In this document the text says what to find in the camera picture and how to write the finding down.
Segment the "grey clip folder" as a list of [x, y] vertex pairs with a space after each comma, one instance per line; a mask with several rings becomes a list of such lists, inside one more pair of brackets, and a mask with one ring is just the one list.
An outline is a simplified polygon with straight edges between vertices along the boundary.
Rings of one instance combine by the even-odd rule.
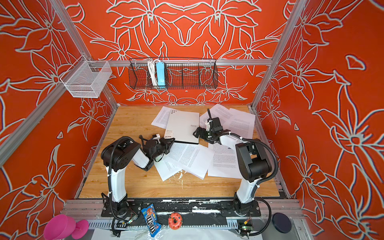
[[200, 126], [199, 123], [199, 113], [171, 110], [164, 138], [174, 138], [176, 143], [197, 145], [199, 140], [193, 133]]

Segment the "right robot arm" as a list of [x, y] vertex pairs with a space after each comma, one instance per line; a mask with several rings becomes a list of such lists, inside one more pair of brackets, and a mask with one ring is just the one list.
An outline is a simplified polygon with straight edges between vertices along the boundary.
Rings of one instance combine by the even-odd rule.
[[259, 139], [246, 139], [225, 130], [218, 117], [213, 118], [207, 109], [206, 128], [198, 127], [193, 136], [210, 144], [219, 144], [236, 152], [237, 163], [243, 177], [233, 200], [233, 209], [239, 216], [247, 215], [254, 206], [255, 193], [261, 183], [273, 179], [279, 170], [274, 151]]

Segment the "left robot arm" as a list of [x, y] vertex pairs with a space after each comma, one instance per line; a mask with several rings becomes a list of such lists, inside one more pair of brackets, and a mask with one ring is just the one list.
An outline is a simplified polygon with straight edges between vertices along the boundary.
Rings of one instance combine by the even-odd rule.
[[124, 220], [128, 214], [137, 212], [129, 210], [128, 195], [125, 188], [126, 168], [133, 162], [141, 170], [149, 171], [154, 163], [160, 162], [169, 154], [175, 138], [165, 139], [159, 134], [150, 139], [139, 136], [141, 142], [123, 136], [105, 147], [101, 153], [107, 170], [108, 194], [102, 194], [102, 217], [114, 217]]

